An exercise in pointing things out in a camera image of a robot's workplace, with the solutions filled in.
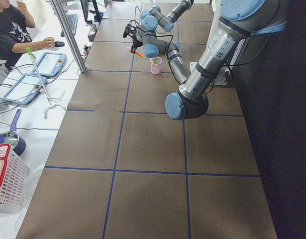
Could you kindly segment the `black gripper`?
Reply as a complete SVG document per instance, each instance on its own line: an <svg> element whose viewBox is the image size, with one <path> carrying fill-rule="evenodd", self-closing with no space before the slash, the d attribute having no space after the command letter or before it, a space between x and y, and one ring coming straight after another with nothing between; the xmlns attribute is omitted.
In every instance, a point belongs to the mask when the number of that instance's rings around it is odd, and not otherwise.
<svg viewBox="0 0 306 239"><path fill-rule="evenodd" d="M142 33L140 33L140 31L143 31L141 25L133 26L130 23L126 25L123 32L123 38L128 36L132 38L132 46L130 51L136 51L138 47L143 46Z"/></svg>

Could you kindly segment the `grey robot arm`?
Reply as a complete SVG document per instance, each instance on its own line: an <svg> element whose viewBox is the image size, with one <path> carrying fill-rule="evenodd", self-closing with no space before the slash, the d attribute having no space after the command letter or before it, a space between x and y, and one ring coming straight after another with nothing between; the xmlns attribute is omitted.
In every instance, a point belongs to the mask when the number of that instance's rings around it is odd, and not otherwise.
<svg viewBox="0 0 306 239"><path fill-rule="evenodd" d="M182 0L168 15L163 15L161 8L155 5L141 12L141 24L148 30L156 30L157 26L160 26L164 31L170 32L174 28L174 23L186 10L191 9L193 3L193 0Z"/></svg>
<svg viewBox="0 0 306 239"><path fill-rule="evenodd" d="M131 53L143 47L148 58L165 54L175 79L180 84L175 93L166 97L165 109L174 120L201 117L208 109L206 89L245 38L283 31L287 23L287 0L223 0L218 9L217 30L193 70L189 70L173 42L158 39L156 28L170 32L178 18L193 5L183 0L167 15L158 6L140 14L141 23L125 27L123 37L130 36Z"/></svg>

